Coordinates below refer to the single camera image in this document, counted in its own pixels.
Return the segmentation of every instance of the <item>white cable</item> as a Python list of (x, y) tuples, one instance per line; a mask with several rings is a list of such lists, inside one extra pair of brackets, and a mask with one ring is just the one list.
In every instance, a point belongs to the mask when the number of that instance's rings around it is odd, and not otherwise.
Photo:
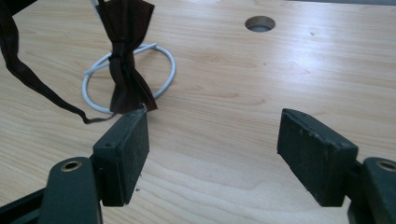
[[(146, 51), (148, 49), (156, 49), (159, 52), (163, 53), (166, 55), (169, 59), (169, 62), (171, 63), (171, 72), (169, 73), (168, 79), (163, 83), (163, 85), (160, 87), (159, 90), (157, 90), (153, 96), (155, 99), (160, 97), (171, 85), (173, 79), (175, 78), (175, 73), (176, 73), (176, 62), (174, 56), (166, 49), (158, 46), (156, 43), (154, 44), (141, 44), (136, 50), (134, 50), (134, 55), (141, 53), (143, 51)], [(94, 103), (91, 98), (88, 95), (87, 87), (88, 87), (88, 82), (90, 81), (90, 78), (92, 74), (100, 69), (103, 69), (105, 67), (108, 67), (110, 63), (107, 61), (108, 58), (111, 56), (111, 53), (108, 53), (107, 55), (103, 56), (101, 59), (99, 59), (96, 63), (93, 64), (93, 66), (88, 69), (87, 71), (84, 72), (84, 80), (82, 81), (82, 97), (84, 98), (85, 102), (92, 107), (94, 110), (97, 110), (102, 113), (108, 113), (111, 114), (109, 108), (105, 108), (102, 106), (97, 105)]]

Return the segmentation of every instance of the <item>wooden workbench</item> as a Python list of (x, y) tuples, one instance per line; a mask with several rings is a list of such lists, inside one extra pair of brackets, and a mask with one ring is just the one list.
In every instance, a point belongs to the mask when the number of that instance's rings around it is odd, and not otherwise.
[[(360, 147), (359, 161), (396, 161), (396, 7), (271, 0), (150, 0), (145, 42), (177, 60), (177, 76), (148, 114), (150, 153), (132, 202), (105, 223), (347, 223), (321, 208), (276, 154), (282, 108), (304, 111)], [(253, 16), (276, 27), (254, 33)], [(110, 51), (90, 1), (39, 0), (16, 15), (21, 59), (88, 113), (82, 72)], [(156, 91), (169, 62), (136, 57)], [(0, 205), (44, 188), (59, 161), (89, 157), (117, 120), (84, 125), (24, 87), (0, 60)], [(108, 106), (113, 81), (89, 94)]]

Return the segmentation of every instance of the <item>brown bow tie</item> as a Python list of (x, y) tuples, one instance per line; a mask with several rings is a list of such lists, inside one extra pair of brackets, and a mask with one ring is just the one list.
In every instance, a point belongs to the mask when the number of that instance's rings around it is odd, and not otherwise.
[[(107, 120), (87, 119), (84, 111), (59, 97), (18, 58), (19, 34), (12, 16), (34, 1), (0, 0), (0, 46), (7, 69), (25, 86), (42, 94), (57, 106), (80, 115), (84, 123)], [(116, 82), (116, 88), (110, 110), (123, 114), (142, 106), (147, 110), (156, 109), (157, 106), (147, 83), (134, 69), (133, 55), (133, 50), (143, 41), (154, 6), (141, 0), (112, 0), (106, 3), (102, 0), (99, 2), (98, 11), (107, 34), (113, 42), (110, 72)]]

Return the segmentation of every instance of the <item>wood grain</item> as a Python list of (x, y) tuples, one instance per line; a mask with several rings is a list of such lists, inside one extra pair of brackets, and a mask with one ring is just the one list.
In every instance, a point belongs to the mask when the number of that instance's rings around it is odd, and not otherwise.
[[(311, 114), (360, 147), (359, 161), (396, 161), (396, 7), (271, 0), (150, 0), (146, 42), (177, 60), (177, 77), (148, 115), (150, 153), (132, 203), (105, 223), (347, 223), (321, 208), (276, 154), (282, 108)], [(245, 21), (276, 28), (253, 33)], [(21, 59), (88, 115), (82, 72), (110, 50), (90, 1), (40, 0), (15, 16)], [(156, 91), (159, 52), (136, 57)], [(59, 161), (90, 156), (115, 122), (84, 125), (25, 88), (0, 62), (0, 205), (46, 185)], [(108, 105), (113, 82), (89, 94)]]

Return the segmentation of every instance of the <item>round hole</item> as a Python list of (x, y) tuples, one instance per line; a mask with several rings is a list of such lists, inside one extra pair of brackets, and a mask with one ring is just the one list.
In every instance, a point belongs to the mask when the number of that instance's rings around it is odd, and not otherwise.
[(77, 170), (81, 166), (81, 164), (82, 164), (81, 161), (70, 161), (70, 162), (65, 163), (62, 166), (61, 170), (63, 172), (74, 171), (74, 170)]
[(384, 170), (396, 172), (396, 163), (395, 162), (378, 161), (376, 164)]
[(262, 33), (275, 28), (275, 21), (266, 16), (255, 16), (245, 22), (245, 26), (249, 31)]

